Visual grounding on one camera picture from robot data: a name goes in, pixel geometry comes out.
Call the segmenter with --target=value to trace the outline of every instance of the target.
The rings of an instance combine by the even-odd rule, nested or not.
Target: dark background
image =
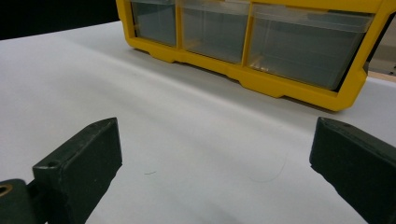
[[[0,40],[118,20],[116,0],[2,0]]]

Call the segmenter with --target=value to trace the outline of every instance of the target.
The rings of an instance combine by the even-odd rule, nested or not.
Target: white tabletop
[[[121,23],[0,41],[0,180],[117,117],[123,166],[87,223],[364,223],[310,168],[319,116],[396,146],[396,83],[331,113],[131,49]]]

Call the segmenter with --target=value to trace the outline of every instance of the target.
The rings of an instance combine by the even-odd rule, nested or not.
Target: yellow storage organizer
[[[353,105],[394,0],[116,0],[125,39],[273,97]]]

